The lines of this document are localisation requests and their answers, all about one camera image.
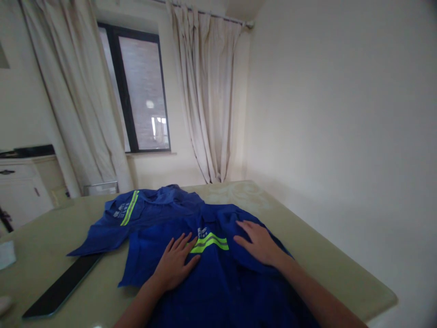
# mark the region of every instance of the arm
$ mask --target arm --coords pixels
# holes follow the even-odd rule
[[[171,239],[155,273],[141,287],[114,328],[143,328],[162,295],[176,288],[190,274],[199,262],[200,255],[196,255],[187,265],[184,265],[189,252],[197,241],[196,237],[187,243],[191,238],[191,233],[186,238],[184,236],[185,234],[182,234],[176,241],[174,238]]]
[[[234,240],[253,257],[270,265],[287,279],[322,328],[366,328],[367,326],[346,306],[311,278],[299,264],[285,254],[272,240],[267,229],[250,221],[237,221],[252,242],[240,236]]]

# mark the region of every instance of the curtain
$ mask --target curtain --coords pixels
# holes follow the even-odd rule
[[[206,183],[223,182],[229,164],[234,51],[242,26],[167,1],[182,108]]]
[[[85,185],[110,181],[118,181],[121,192],[132,190],[121,120],[90,1],[33,0],[22,1],[22,7],[52,104],[53,128],[62,138],[54,146],[66,149],[57,153],[60,167],[64,177],[75,177],[66,179],[71,196],[80,196]]]

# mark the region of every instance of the person's left hand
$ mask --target person's left hand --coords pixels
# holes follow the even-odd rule
[[[184,238],[185,234],[182,234],[176,241],[172,238],[155,269],[153,277],[157,282],[162,284],[162,288],[165,292],[176,288],[183,282],[200,260],[200,255],[196,255],[185,265],[188,254],[197,242],[196,237],[187,244],[191,235],[192,233],[190,232],[190,234]]]

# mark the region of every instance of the white wall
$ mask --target white wall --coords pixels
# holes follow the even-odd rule
[[[42,125],[50,103],[18,3],[0,2],[0,41],[10,69],[0,69],[0,150],[49,144]]]
[[[250,55],[247,178],[398,295],[378,327],[435,327],[430,2],[267,0]]]
[[[164,73],[164,86],[167,103],[168,125],[172,153],[176,155],[134,155],[129,156],[129,165],[137,188],[159,188],[176,183],[200,185],[205,181],[200,173],[189,134],[183,120],[181,95],[176,74],[173,49],[173,33],[166,7],[150,1],[123,0],[120,5],[115,1],[96,0],[96,15],[99,21],[150,33],[158,33]],[[224,14],[225,2],[197,0],[193,3],[200,9]],[[236,59],[242,64],[238,68],[238,93],[246,91],[249,58],[249,35],[244,33],[239,41],[239,55]],[[246,97],[238,100],[235,116],[238,129],[234,130],[229,179],[241,179],[244,141],[244,116]]]

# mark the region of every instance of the finger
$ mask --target finger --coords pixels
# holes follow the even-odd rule
[[[164,253],[168,253],[170,251],[170,249],[172,248],[174,242],[174,238],[171,239],[171,241],[168,243],[167,247],[165,248]]]
[[[181,243],[184,236],[185,236],[185,233],[181,234],[181,236],[174,242],[172,250],[175,250],[179,246],[179,244]]]
[[[252,222],[252,221],[244,220],[243,223],[247,224],[252,229],[255,228],[256,226],[260,226],[260,225],[256,224],[255,222]]]
[[[178,246],[178,248],[177,248],[178,251],[183,250],[183,248],[186,246],[186,244],[187,244],[188,241],[190,240],[191,235],[192,235],[192,233],[190,232],[190,233],[188,234],[188,236],[186,236],[184,239],[182,239],[181,243],[179,244],[179,246]]]
[[[234,240],[237,244],[239,244],[241,247],[243,247],[247,251],[249,251],[249,249],[252,246],[252,243],[249,243],[247,240],[245,240],[241,236],[234,236]]]
[[[194,267],[196,266],[196,264],[199,262],[200,260],[200,255],[196,255],[195,257],[193,257],[191,259],[190,262],[187,263],[186,266],[183,267],[184,271],[186,274],[189,274],[191,272],[191,270],[194,269]]]
[[[191,250],[194,248],[194,246],[196,245],[196,242],[197,242],[197,236],[196,236],[196,238],[194,238],[192,241],[190,241],[186,246],[185,246],[185,248],[184,248],[184,251],[186,251],[187,252],[187,255],[188,255],[188,253],[189,252],[191,252]]]
[[[252,228],[249,227],[249,225],[248,225],[247,223],[245,223],[245,222],[237,221],[237,224],[238,224],[240,227],[242,227],[243,230],[244,230],[244,231],[249,235],[249,237],[250,237],[250,234],[251,234],[251,232],[252,232]]]

